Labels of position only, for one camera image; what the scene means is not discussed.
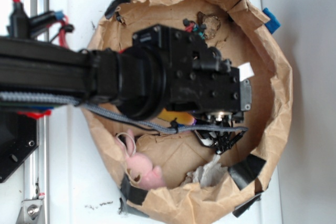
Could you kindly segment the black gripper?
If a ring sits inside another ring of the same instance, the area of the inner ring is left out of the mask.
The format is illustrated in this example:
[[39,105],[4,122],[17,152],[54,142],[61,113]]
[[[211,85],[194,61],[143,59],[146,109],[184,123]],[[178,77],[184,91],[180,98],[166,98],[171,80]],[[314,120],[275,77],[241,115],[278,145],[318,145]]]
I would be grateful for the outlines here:
[[133,34],[133,48],[161,65],[156,75],[163,88],[161,109],[196,114],[251,109],[250,62],[233,67],[199,35],[154,25]]

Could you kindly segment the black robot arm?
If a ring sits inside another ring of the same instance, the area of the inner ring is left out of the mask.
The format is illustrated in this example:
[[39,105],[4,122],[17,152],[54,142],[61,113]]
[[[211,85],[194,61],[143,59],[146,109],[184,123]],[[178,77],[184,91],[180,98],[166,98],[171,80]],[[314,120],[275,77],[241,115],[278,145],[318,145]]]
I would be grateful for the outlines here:
[[248,80],[196,34],[154,25],[122,52],[74,52],[46,42],[1,38],[1,90],[69,95],[112,103],[128,118],[162,110],[197,116],[251,109]]

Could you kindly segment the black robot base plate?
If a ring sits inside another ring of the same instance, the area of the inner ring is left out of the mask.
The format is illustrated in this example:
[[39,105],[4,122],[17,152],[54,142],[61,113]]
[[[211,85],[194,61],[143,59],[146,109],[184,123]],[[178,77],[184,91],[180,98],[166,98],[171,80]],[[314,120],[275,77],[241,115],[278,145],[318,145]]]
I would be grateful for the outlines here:
[[1,112],[1,183],[38,147],[37,121],[14,112]]

